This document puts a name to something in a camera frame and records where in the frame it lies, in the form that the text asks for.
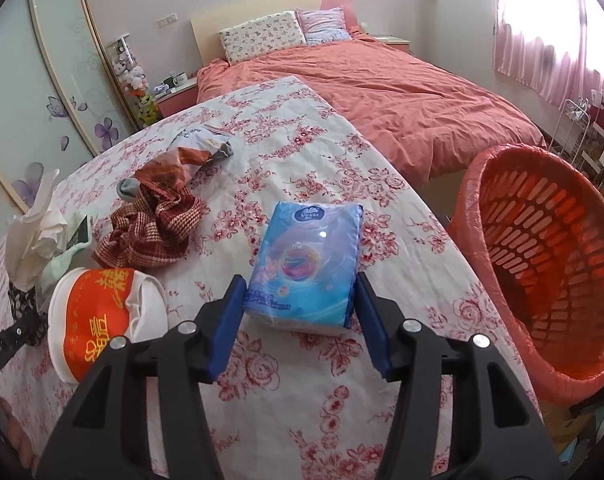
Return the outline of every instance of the plush toy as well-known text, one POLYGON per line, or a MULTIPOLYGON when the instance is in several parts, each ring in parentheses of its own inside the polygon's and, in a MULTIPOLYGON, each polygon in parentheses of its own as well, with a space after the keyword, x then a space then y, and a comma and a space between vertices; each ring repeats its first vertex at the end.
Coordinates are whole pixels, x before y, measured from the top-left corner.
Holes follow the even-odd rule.
POLYGON ((120 84, 124 85, 124 84, 128 83, 128 74, 129 74, 128 70, 124 70, 122 75, 117 78, 117 80, 120 82, 120 84))
POLYGON ((140 97, 139 110, 139 118, 146 126, 155 124, 160 119, 158 117, 157 105, 150 94, 145 94, 140 97))
POLYGON ((117 77, 120 77, 124 72, 126 72, 126 63, 115 63, 113 65, 113 71, 117 77))
POLYGON ((142 78, 141 77, 133 77, 133 79, 131 81, 131 86, 135 90, 141 90, 142 88, 144 88, 144 83, 142 83, 142 78))
POLYGON ((139 78, 143 78, 144 77, 144 69, 141 66, 134 66, 131 70, 130 73, 133 75, 133 77, 139 77, 139 78))
POLYGON ((135 57, 135 54, 133 54, 133 52, 129 51, 128 54, 130 54, 130 57, 127 57, 128 59, 126 60, 126 68, 128 70, 133 70, 135 65, 137 65, 137 58, 135 57))

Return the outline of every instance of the orange duvet cover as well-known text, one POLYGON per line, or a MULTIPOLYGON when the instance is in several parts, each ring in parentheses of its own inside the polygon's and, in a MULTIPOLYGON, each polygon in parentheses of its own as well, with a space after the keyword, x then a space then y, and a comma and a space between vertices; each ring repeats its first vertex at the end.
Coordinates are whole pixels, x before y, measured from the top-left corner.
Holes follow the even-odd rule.
POLYGON ((468 167, 490 146, 544 140, 506 99, 379 41, 273 52, 197 73, 198 103, 255 83, 296 75, 364 135, 416 189, 468 167))

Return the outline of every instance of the pillow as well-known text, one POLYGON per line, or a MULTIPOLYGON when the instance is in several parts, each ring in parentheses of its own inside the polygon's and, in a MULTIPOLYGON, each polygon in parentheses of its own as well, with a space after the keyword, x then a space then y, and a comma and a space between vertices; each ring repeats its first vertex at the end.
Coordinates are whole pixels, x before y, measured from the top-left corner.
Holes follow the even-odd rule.
POLYGON ((329 10, 296 9, 295 15, 308 45, 352 39, 346 30, 344 9, 341 7, 329 10))
POLYGON ((276 50, 306 44, 292 10, 223 28, 219 35, 226 59, 232 65, 276 50))

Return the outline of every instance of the tissue pack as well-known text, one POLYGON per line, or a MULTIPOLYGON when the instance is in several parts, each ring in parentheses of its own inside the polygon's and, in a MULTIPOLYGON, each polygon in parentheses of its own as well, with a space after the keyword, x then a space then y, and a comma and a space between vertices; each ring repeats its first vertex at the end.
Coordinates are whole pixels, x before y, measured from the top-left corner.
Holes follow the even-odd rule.
POLYGON ((351 327, 363 209, 279 202, 259 248, 244 310, 282 330, 336 335, 351 327))

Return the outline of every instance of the floral bedsheet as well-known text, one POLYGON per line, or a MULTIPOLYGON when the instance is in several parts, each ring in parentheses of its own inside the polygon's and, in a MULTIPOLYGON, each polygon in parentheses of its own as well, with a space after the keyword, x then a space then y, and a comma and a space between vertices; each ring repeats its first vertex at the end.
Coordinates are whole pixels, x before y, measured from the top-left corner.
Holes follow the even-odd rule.
MULTIPOLYGON (((117 144, 63 181, 63 212, 92 206, 97 238, 121 205, 115 183, 163 152, 176 134, 208 123, 233 134, 235 154, 197 173, 191 190, 207 204, 184 259, 155 272, 169 298, 169 324, 192 319, 223 295, 231 277, 248 280, 278 200, 358 202, 365 221, 361 269, 376 293, 398 301, 440 335, 487 334, 534 394, 493 303, 413 189, 355 128, 294 76, 220 96, 117 144)), ((11 323, 0 243, 0 329, 11 323)), ((41 452, 72 395, 46 345, 23 348, 0 374, 0 394, 41 452)), ((277 332, 244 317, 226 371, 202 387, 225 478, 372 479, 393 417, 398 385, 372 367, 361 329, 344 336, 277 332)), ((434 472, 448 462, 452 384, 443 378, 434 472)), ((149 381, 153 467, 166 471, 149 381)))

